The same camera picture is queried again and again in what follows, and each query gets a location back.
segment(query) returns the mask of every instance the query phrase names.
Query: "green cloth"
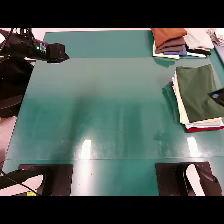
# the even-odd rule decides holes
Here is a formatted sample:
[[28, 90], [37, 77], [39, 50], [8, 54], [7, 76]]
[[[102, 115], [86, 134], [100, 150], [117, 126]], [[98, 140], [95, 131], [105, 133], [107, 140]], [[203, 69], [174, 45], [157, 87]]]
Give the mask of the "green cloth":
[[180, 95], [190, 122], [224, 117], [224, 107], [208, 96], [216, 90], [212, 66], [177, 67]]

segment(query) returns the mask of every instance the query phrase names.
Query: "black cable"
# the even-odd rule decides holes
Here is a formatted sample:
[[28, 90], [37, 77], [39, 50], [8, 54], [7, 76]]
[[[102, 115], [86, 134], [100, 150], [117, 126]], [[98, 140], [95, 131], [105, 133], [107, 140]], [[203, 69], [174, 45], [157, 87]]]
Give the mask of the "black cable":
[[7, 37], [5, 38], [5, 40], [3, 41], [3, 44], [2, 44], [2, 46], [1, 46], [1, 48], [0, 48], [0, 54], [2, 53], [2, 51], [3, 51], [4, 47], [5, 47], [5, 45], [8, 43], [9, 38], [10, 38], [10, 36], [12, 35], [13, 30], [14, 30], [14, 28], [11, 28], [11, 30], [10, 30], [8, 36], [7, 36]]
[[14, 183], [16, 183], [16, 184], [19, 184], [19, 185], [21, 185], [21, 186], [23, 186], [23, 187], [29, 189], [30, 191], [32, 191], [33, 193], [35, 193], [35, 194], [38, 195], [38, 196], [41, 196], [40, 194], [38, 194], [36, 191], [34, 191], [34, 190], [31, 189], [30, 187], [26, 186], [25, 184], [18, 183], [17, 181], [15, 181], [15, 180], [13, 180], [12, 178], [8, 177], [8, 175], [7, 175], [4, 171], [0, 170], [0, 172], [1, 172], [6, 178], [8, 178], [9, 180], [11, 180], [12, 182], [14, 182]]

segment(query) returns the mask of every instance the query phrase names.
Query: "green table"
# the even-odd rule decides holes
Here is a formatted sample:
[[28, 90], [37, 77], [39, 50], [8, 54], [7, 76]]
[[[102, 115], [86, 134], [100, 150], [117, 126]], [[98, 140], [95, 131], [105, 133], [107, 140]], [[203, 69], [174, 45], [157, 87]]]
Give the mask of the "green table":
[[158, 195], [156, 162], [209, 161], [224, 189], [224, 131], [185, 133], [168, 83], [176, 66], [206, 59], [152, 57], [150, 31], [47, 33], [61, 64], [38, 61], [9, 145], [6, 172], [22, 163], [74, 164], [72, 195]]

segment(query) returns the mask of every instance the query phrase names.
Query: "black chair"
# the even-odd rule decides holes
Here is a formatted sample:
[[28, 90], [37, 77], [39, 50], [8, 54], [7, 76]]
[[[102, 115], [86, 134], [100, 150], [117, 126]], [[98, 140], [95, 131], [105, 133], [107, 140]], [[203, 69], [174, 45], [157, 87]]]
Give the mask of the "black chair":
[[18, 116], [33, 65], [23, 58], [0, 61], [0, 117]]

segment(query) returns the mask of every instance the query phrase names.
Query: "white floor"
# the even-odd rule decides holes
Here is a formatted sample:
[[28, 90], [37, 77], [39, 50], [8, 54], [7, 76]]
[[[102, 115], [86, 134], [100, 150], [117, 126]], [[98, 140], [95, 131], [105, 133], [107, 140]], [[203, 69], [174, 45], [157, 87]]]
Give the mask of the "white floor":
[[[1, 29], [9, 31], [11, 28], [1, 28]], [[32, 32], [36, 39], [43, 40], [46, 32], [107, 31], [107, 30], [150, 30], [150, 28], [33, 28]], [[8, 149], [8, 144], [14, 129], [15, 122], [16, 117], [8, 119], [0, 118], [0, 162], [5, 158], [5, 154]]]

